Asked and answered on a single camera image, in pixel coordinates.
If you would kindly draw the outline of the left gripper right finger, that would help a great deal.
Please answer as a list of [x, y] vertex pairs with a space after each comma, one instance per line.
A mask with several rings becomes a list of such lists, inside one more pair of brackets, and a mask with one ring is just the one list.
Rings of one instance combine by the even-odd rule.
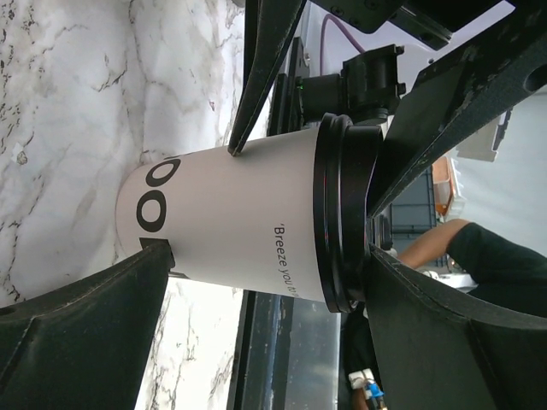
[[544, 409], [546, 321], [371, 248], [366, 307], [390, 409]]

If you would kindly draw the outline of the black coffee cup lid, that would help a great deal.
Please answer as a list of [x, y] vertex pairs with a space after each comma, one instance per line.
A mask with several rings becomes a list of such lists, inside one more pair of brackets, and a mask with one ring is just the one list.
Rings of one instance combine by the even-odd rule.
[[383, 143], [379, 126], [356, 126], [325, 114], [318, 129], [313, 174], [315, 253], [328, 310], [350, 313], [364, 300], [371, 255], [368, 191]]

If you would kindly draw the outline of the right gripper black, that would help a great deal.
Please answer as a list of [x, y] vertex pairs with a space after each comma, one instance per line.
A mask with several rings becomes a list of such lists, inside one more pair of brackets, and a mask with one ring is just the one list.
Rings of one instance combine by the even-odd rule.
[[[495, 0], [359, 0], [315, 4], [360, 32], [386, 22], [432, 50]], [[400, 102], [369, 190], [378, 214], [440, 156], [546, 84], [546, 10], [512, 13], [423, 69]]]

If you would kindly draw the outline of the person forearm in background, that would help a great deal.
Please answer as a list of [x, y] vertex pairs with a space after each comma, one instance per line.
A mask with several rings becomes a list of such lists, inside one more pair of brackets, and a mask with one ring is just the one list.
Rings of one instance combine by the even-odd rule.
[[546, 257], [463, 219], [438, 225], [413, 241], [398, 259], [417, 269], [443, 255], [476, 283], [468, 294], [512, 311], [546, 316]]

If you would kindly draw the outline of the white paper cup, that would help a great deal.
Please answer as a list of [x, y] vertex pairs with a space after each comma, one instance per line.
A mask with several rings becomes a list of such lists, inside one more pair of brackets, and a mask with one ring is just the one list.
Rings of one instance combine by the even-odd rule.
[[322, 301], [313, 222], [315, 129], [178, 155], [133, 171], [115, 222], [131, 255], [169, 244], [189, 279]]

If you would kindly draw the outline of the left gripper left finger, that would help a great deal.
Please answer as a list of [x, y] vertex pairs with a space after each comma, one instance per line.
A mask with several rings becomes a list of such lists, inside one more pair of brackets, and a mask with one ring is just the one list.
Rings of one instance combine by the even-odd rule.
[[3, 409], [132, 409], [174, 266], [165, 243], [1, 310]]

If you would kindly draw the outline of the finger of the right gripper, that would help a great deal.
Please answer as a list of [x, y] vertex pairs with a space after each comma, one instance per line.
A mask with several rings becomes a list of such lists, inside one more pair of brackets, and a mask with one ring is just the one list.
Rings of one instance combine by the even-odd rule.
[[240, 154], [256, 124], [305, 4], [301, 0], [245, 3], [243, 89], [228, 144], [232, 156]]

